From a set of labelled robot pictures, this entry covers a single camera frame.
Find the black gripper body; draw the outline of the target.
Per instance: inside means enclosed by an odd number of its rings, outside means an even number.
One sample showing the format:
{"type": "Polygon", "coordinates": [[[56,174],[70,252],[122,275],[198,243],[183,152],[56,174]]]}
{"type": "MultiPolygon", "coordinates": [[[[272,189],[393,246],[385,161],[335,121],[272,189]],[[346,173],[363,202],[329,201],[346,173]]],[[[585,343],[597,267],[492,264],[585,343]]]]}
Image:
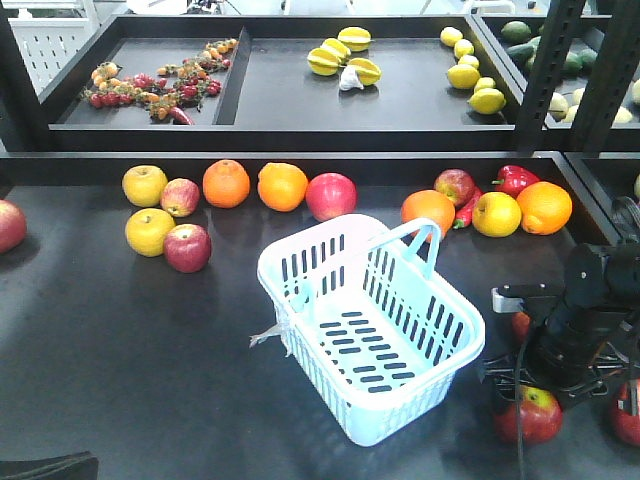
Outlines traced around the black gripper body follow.
{"type": "Polygon", "coordinates": [[[562,408],[603,397],[610,385],[635,377],[635,311],[620,306],[583,308],[538,299],[521,302],[531,316],[516,351],[485,360],[480,379],[509,401],[520,386],[550,392],[562,408]]]}

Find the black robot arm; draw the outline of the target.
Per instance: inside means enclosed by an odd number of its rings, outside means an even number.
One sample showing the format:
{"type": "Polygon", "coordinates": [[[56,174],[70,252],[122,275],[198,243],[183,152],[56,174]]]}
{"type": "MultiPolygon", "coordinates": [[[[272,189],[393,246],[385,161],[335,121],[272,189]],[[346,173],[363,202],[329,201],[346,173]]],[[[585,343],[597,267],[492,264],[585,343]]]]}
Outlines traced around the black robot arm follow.
{"type": "Polygon", "coordinates": [[[518,349],[483,362],[480,378],[498,401],[513,402],[523,386],[547,390],[563,407],[604,396],[616,379],[639,377],[639,208],[613,202],[623,237],[612,246],[582,243],[569,254],[564,284],[502,285],[492,291],[497,313],[525,313],[518,349]]]}

